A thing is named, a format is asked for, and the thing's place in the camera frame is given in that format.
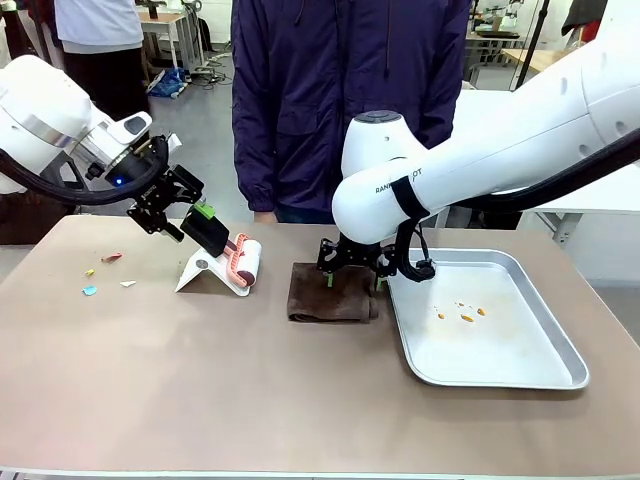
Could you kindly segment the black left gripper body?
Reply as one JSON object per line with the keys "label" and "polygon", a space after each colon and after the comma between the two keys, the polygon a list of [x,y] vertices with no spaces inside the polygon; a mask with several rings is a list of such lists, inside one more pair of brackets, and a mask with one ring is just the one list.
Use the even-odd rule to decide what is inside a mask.
{"label": "black left gripper body", "polygon": [[168,169],[169,141],[164,135],[154,136],[138,153],[128,151],[105,175],[117,194],[110,199],[121,201],[146,192]]}

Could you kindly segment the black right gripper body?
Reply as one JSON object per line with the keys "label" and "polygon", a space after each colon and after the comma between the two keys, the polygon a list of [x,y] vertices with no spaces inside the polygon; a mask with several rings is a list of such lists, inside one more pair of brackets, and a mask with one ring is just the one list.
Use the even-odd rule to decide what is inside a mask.
{"label": "black right gripper body", "polygon": [[382,247],[379,243],[361,244],[340,235],[336,247],[336,258],[339,267],[360,266],[376,269],[382,255]]}

